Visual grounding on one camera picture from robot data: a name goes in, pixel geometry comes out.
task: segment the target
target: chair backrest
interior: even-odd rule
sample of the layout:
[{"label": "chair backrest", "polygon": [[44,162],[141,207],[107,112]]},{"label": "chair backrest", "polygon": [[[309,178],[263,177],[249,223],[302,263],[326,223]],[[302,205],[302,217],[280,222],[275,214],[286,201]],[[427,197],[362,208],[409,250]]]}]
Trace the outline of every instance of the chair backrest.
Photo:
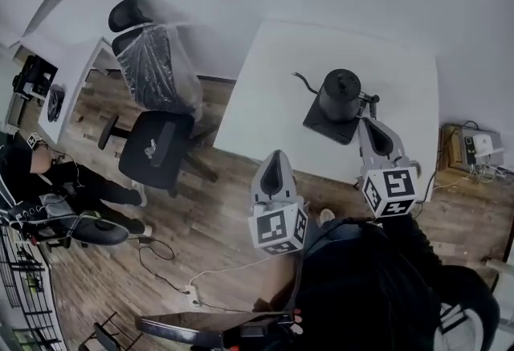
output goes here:
[{"label": "chair backrest", "polygon": [[121,349],[118,341],[116,341],[111,334],[105,331],[104,327],[102,327],[97,322],[94,324],[94,327],[96,339],[107,351],[119,351]]}]

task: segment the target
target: white cable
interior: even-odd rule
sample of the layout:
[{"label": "white cable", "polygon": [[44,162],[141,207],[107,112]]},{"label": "white cable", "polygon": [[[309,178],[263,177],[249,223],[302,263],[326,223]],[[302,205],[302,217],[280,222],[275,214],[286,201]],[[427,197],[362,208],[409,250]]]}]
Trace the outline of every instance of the white cable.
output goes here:
[{"label": "white cable", "polygon": [[437,190],[437,189],[439,189],[439,188],[446,188],[446,187],[450,187],[450,186],[455,186],[455,185],[459,184],[460,182],[462,182],[462,181],[464,181],[464,180],[467,180],[467,179],[468,179],[472,174],[474,174],[474,173],[475,173],[475,166],[473,165],[473,166],[472,166],[472,168],[471,168],[471,170],[470,170],[470,172],[469,172],[469,174],[468,174],[466,177],[461,178],[460,180],[458,180],[458,181],[456,181],[456,182],[452,182],[451,184],[446,184],[445,186],[435,187],[435,188],[432,190],[432,192],[436,191],[436,190]]},{"label": "white cable", "polygon": [[207,270],[207,271],[202,271],[200,272],[200,274],[196,275],[195,277],[193,277],[191,280],[190,280],[190,285],[193,285],[193,281],[195,281],[199,276],[202,276],[204,274],[218,274],[220,272],[226,272],[226,271],[237,271],[237,270],[243,270],[244,268],[248,268],[248,267],[251,267],[252,265],[257,265],[257,264],[260,264],[260,263],[263,263],[264,261],[268,261],[271,257],[267,257],[265,259],[261,259],[260,261],[257,261],[255,263],[251,263],[251,264],[247,264],[247,265],[243,265],[241,267],[236,267],[236,268],[227,268],[226,270],[218,270],[218,271],[211,271],[211,270]]}]

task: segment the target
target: chair seat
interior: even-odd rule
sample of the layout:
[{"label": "chair seat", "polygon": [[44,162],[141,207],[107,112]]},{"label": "chair seat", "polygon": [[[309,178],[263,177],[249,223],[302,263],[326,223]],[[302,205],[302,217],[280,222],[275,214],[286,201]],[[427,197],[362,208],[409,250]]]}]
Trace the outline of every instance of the chair seat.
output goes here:
[{"label": "chair seat", "polygon": [[[171,137],[161,136],[163,128]],[[171,190],[177,181],[182,158],[189,149],[194,118],[163,111],[147,111],[139,115],[121,153],[118,168],[127,177],[162,190]],[[159,166],[152,164],[152,140],[157,144],[164,137],[168,145],[165,154],[158,150]]]}]

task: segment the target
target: wooden floor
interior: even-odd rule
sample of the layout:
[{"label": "wooden floor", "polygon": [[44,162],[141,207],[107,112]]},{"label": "wooden floor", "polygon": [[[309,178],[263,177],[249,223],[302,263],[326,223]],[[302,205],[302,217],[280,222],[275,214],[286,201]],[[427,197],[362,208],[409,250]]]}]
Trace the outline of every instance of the wooden floor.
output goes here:
[{"label": "wooden floor", "polygon": [[[202,85],[206,116],[220,121],[233,86],[212,81],[202,81]],[[129,129],[140,111],[119,73],[106,77],[92,71],[59,147],[77,162],[130,187],[130,181],[117,169],[122,140],[110,143],[104,151],[96,142],[113,113],[120,114],[121,126]],[[22,119],[23,135],[38,131],[38,114],[36,104],[30,103]],[[253,248],[247,226],[248,190],[257,164],[211,148],[213,140],[214,136],[195,154],[217,171],[216,184],[182,173],[177,198],[148,189],[149,204],[144,209],[117,207],[128,216],[152,223],[154,236],[174,249],[177,256],[173,262],[148,250],[141,255],[152,270],[182,288],[201,271],[264,258]],[[461,177],[459,173],[438,173],[435,184],[451,184]],[[361,193],[352,186],[304,173],[297,173],[296,179],[299,194],[311,202],[311,212],[328,206],[340,216],[370,216]],[[487,255],[503,256],[512,226],[512,196],[511,184],[466,180],[436,190],[418,221],[445,263],[472,267],[491,283],[495,275],[480,260]],[[166,255],[162,249],[156,246],[156,251]],[[51,266],[55,302],[69,349],[76,349],[92,331],[93,323],[113,311],[120,314],[117,323],[135,335],[135,315],[189,310],[185,296],[140,265],[136,241],[110,248],[73,245],[69,250],[53,250]],[[196,284],[208,304],[250,309],[265,284],[265,269],[263,263],[242,271],[204,275]],[[143,336],[135,349],[188,348]]]}]

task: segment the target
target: power outlet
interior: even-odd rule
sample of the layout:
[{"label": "power outlet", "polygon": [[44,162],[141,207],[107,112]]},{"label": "power outlet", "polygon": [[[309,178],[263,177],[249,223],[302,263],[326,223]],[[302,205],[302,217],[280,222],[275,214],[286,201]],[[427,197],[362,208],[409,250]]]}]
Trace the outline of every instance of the power outlet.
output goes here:
[{"label": "power outlet", "polygon": [[186,291],[189,291],[187,295],[187,301],[190,303],[191,308],[201,308],[200,296],[198,295],[198,289],[194,285],[186,285]]}]

